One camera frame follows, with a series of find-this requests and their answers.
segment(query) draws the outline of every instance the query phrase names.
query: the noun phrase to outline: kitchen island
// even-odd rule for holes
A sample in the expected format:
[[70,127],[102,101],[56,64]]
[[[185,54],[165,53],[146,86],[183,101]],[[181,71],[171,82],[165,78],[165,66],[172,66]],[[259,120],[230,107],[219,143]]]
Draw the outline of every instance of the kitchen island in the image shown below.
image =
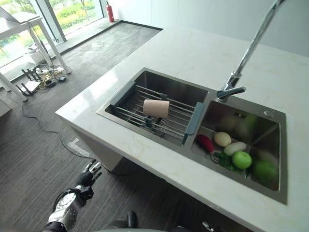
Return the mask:
[[259,45],[237,95],[286,114],[288,193],[282,204],[139,135],[96,111],[143,67],[212,89],[237,67],[248,42],[165,29],[56,113],[113,169],[122,156],[254,231],[308,231],[309,58]]

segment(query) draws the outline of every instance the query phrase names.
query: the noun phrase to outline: red fire extinguisher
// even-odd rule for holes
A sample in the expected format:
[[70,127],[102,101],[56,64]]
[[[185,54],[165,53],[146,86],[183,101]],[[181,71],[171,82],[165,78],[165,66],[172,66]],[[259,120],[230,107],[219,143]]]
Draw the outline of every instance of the red fire extinguisher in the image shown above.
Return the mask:
[[111,5],[108,4],[108,2],[106,2],[106,11],[108,14],[108,19],[110,20],[110,23],[113,23],[114,20],[114,15],[112,14],[112,7]]

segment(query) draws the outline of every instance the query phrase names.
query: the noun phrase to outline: red radish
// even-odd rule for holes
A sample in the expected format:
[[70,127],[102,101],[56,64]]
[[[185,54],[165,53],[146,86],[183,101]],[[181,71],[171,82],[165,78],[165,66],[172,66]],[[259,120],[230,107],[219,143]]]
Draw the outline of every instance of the red radish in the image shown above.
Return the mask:
[[213,144],[211,140],[205,135],[198,135],[197,142],[208,152],[213,152]]

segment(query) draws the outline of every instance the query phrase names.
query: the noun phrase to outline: chrome faucet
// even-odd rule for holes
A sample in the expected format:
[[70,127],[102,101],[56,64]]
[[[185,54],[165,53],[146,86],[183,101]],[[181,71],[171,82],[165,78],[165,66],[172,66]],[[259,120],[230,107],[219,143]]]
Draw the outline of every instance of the chrome faucet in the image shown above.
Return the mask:
[[222,101],[225,102],[227,101],[228,97],[230,95],[233,94],[237,94],[237,93],[243,93],[246,91],[245,87],[237,87],[235,88],[238,80],[241,78],[241,71],[242,69],[245,67],[245,65],[247,64],[247,62],[249,61],[251,55],[253,54],[253,52],[255,51],[258,43],[260,42],[261,38],[263,37],[264,32],[266,31],[266,29],[268,28],[271,20],[273,19],[273,17],[275,16],[279,6],[284,2],[285,0],[276,0],[272,7],[270,8],[268,14],[266,15],[259,31],[257,32],[257,34],[255,35],[254,39],[252,40],[250,46],[248,47],[245,55],[242,57],[237,69],[235,72],[231,73],[230,78],[227,80],[226,84],[217,91],[217,98]]

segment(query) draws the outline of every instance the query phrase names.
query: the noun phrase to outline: paper towel roll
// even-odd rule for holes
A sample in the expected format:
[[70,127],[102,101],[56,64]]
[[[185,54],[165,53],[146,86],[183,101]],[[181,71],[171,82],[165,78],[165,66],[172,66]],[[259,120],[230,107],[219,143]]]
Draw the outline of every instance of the paper towel roll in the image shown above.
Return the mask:
[[168,117],[169,101],[145,100],[143,106],[145,116]]

